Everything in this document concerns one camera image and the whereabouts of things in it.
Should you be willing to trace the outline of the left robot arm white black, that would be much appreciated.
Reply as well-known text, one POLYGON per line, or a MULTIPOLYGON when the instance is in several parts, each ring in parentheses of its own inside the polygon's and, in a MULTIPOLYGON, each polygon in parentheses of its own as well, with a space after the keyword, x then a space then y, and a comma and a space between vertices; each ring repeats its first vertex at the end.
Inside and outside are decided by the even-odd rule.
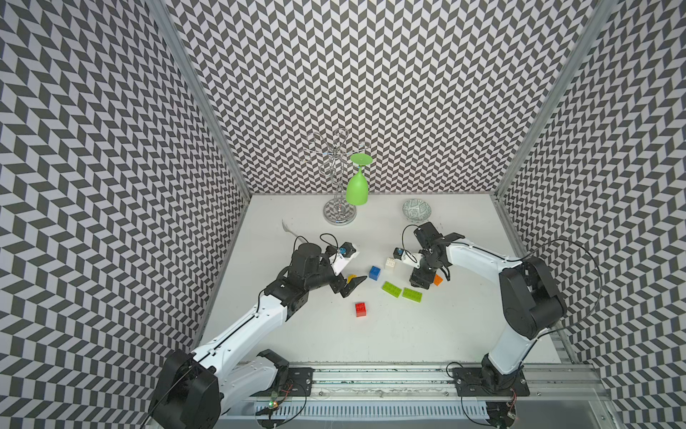
POLYGON ((166 358, 146 417, 164 428, 212 428, 222 414, 253 394, 280 391, 287 382, 287 360, 272 350, 246 364, 242 359, 289 321, 311 291, 328 287, 342 298, 355 291, 364 277, 348 280, 343 270, 358 254, 349 241, 327 248, 300 244, 289 265, 237 322, 191 352, 175 350, 166 358))

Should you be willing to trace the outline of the green lego plate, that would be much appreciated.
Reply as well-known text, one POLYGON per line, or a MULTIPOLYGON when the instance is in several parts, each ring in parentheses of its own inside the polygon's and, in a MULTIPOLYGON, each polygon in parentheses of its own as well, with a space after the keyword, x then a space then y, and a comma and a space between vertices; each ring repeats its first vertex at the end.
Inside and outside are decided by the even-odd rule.
POLYGON ((382 290, 394 298, 399 298, 402 294, 402 289, 390 282, 384 282, 382 290))
POLYGON ((421 293, 420 291, 404 288, 402 291, 402 297, 404 299, 411 300, 415 303, 421 303, 423 300, 423 293, 421 293))

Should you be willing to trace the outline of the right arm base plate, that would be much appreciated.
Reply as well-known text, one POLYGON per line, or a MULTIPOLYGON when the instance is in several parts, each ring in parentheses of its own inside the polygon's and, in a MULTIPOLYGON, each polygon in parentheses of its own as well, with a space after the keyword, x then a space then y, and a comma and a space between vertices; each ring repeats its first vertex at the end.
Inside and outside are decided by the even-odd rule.
POLYGON ((460 397, 529 397, 531 391, 523 367, 510 375, 502 375, 495 368, 450 369, 460 397))

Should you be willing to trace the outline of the blue lego brick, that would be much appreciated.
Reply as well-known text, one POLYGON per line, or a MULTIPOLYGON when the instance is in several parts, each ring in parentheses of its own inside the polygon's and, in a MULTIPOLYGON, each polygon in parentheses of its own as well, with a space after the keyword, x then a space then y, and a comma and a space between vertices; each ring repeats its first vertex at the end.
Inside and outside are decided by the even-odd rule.
POLYGON ((372 266, 369 271, 369 278, 378 281, 381 276, 382 270, 378 266, 372 266))

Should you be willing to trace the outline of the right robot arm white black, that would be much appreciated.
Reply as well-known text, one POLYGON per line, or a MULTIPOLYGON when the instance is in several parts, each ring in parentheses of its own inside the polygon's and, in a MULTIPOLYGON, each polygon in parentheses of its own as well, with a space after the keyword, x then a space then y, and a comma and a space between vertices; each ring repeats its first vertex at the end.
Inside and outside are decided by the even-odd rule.
POLYGON ((413 287, 427 290, 438 272, 448 281, 452 266, 498 285, 507 325, 484 356, 478 380, 493 393, 513 386, 539 337, 552 332, 567 313, 550 269, 538 257, 511 258, 479 247, 460 233, 444 235, 431 222, 412 227, 420 249, 396 248, 393 257, 413 268, 413 287))

